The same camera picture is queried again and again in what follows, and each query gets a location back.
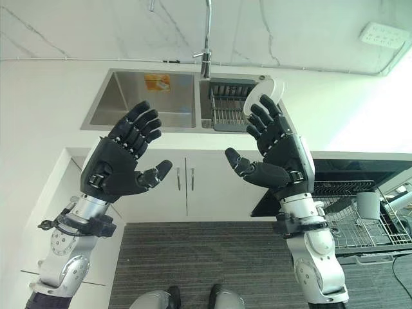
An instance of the gray carpet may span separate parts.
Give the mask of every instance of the gray carpet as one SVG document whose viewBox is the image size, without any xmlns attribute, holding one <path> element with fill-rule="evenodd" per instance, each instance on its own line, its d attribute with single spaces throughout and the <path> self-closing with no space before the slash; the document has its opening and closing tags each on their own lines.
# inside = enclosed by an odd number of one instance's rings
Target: gray carpet
<svg viewBox="0 0 412 309">
<path fill-rule="evenodd" d="M 395 271 L 412 291 L 412 256 Z M 344 265 L 348 308 L 412 308 L 391 265 Z M 295 282 L 285 240 L 269 222 L 130 223 L 110 309 L 129 308 L 145 292 L 178 285 L 182 308 L 206 308 L 214 283 L 240 294 L 248 309 L 308 308 Z"/>
</svg>

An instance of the white mug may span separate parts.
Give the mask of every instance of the white mug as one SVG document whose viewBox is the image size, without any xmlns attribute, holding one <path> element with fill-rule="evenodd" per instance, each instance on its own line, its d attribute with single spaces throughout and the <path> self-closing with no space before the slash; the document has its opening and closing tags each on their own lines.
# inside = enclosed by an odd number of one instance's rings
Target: white mug
<svg viewBox="0 0 412 309">
<path fill-rule="evenodd" d="M 356 194 L 358 213 L 362 219 L 379 220 L 379 194 L 378 192 L 360 192 Z"/>
</svg>

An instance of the cabinet handle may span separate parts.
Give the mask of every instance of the cabinet handle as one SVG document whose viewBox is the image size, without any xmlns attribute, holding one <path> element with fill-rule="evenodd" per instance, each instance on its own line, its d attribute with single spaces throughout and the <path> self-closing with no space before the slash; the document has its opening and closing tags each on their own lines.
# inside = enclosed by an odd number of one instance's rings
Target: cabinet handle
<svg viewBox="0 0 412 309">
<path fill-rule="evenodd" d="M 381 264 L 386 264 L 386 263 L 393 263 L 395 258 L 393 256 L 387 256 L 388 259 L 385 261 L 378 261 L 378 262 L 362 262 L 359 257 L 355 256 L 355 262 L 358 265 L 364 266 L 364 265 L 381 265 Z"/>
<path fill-rule="evenodd" d="M 194 190 L 194 168 L 191 168 L 192 170 L 192 191 Z"/>
<path fill-rule="evenodd" d="M 180 191 L 180 167 L 177 168 L 177 177 L 178 177 L 178 188 Z"/>
</svg>

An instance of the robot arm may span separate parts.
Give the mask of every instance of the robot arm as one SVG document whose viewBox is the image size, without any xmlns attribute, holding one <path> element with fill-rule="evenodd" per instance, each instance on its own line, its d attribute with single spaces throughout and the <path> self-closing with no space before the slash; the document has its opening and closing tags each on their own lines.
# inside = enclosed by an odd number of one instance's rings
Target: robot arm
<svg viewBox="0 0 412 309">
<path fill-rule="evenodd" d="M 54 221 L 39 225 L 55 230 L 49 254 L 39 262 L 39 280 L 30 285 L 33 294 L 26 309 L 68 308 L 88 273 L 98 238 L 110 237 L 116 229 L 113 218 L 105 215 L 110 203 L 156 187 L 170 171 L 172 163 L 165 160 L 153 169 L 135 172 L 148 144 L 161 135 L 157 117 L 148 102 L 137 104 L 92 150 L 80 178 L 83 195 L 72 198 Z"/>
<path fill-rule="evenodd" d="M 324 219 L 323 204 L 314 202 L 315 167 L 304 140 L 266 95 L 256 104 L 247 131 L 257 142 L 263 162 L 225 151 L 230 166 L 247 182 L 270 188 L 282 205 L 277 227 L 285 235 L 294 259 L 294 272 L 310 308 L 344 308 L 348 301 L 343 270 Z"/>
</svg>

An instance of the robot leg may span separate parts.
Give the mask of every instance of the robot leg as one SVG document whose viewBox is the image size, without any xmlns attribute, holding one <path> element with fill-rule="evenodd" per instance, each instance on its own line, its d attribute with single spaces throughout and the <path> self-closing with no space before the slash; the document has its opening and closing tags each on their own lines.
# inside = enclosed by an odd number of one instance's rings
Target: robot leg
<svg viewBox="0 0 412 309">
<path fill-rule="evenodd" d="M 214 285 L 207 309 L 245 309 L 245 302 L 237 293 L 226 290 L 222 285 Z"/>
<path fill-rule="evenodd" d="M 167 291 L 157 290 L 140 296 L 130 309 L 180 309 L 180 290 L 170 286 Z"/>
</svg>

